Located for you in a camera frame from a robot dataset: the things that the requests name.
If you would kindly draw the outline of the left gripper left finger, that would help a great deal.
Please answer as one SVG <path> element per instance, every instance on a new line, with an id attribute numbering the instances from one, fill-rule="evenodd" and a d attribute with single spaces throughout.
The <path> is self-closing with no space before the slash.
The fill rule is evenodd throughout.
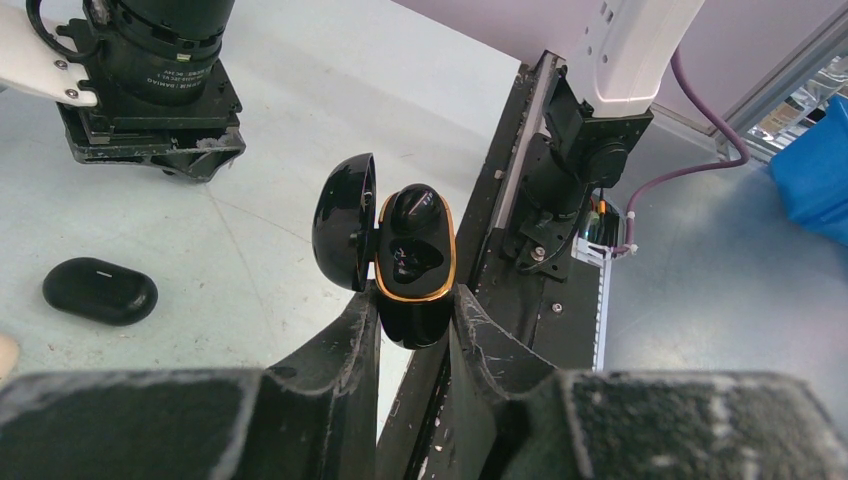
<path id="1" fill-rule="evenodd" d="M 1 392 L 5 479 L 371 479 L 377 292 L 264 369 L 23 376 Z"/>

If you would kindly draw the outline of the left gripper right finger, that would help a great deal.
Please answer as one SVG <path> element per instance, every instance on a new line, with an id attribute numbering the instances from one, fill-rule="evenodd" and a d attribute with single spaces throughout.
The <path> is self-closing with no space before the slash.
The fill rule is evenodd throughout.
<path id="1" fill-rule="evenodd" d="M 460 479 L 843 479 L 811 390 L 771 372 L 564 370 L 465 286 L 449 329 Z"/>

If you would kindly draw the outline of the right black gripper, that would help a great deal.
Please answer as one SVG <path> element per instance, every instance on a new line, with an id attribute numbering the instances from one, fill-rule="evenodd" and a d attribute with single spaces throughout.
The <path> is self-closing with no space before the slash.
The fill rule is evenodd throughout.
<path id="1" fill-rule="evenodd" d="M 145 166 L 206 183 L 246 150 L 242 105 L 221 61 L 188 105 L 153 105 L 112 86 L 99 96 L 97 107 L 58 105 L 72 156 L 81 164 Z"/>

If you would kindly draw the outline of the black gold-striped charging case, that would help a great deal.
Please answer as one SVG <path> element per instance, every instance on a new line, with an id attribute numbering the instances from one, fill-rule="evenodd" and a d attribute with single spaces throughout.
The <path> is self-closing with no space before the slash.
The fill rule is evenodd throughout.
<path id="1" fill-rule="evenodd" d="M 437 343 L 447 329 L 457 247 L 452 213 L 436 190 L 437 222 L 411 234 L 394 231 L 390 219 L 400 191 L 378 201 L 372 154 L 342 161 L 324 183 L 311 237 L 322 274 L 356 292 L 373 282 L 384 332 L 396 344 L 417 350 Z"/>

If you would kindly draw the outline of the black ear-hook earbud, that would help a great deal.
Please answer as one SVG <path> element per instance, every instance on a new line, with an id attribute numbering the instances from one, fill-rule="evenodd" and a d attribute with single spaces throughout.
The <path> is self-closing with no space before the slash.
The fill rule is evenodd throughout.
<path id="1" fill-rule="evenodd" d="M 440 216 L 437 192 L 426 184 L 413 184 L 397 194 L 390 225 L 398 233 L 411 234 L 434 224 Z"/>

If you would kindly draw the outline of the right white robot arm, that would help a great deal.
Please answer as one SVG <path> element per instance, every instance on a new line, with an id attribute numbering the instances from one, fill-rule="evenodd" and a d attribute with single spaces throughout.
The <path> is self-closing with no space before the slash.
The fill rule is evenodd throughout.
<path id="1" fill-rule="evenodd" d="M 4 272 L 36 282 L 91 256 L 168 288 L 320 282 L 309 230 L 329 171 L 371 152 L 381 193 L 422 181 L 460 212 L 519 67 L 391 1 L 240 1 L 222 60 L 247 150 L 204 185 L 80 165 L 54 104 L 4 93 Z"/>

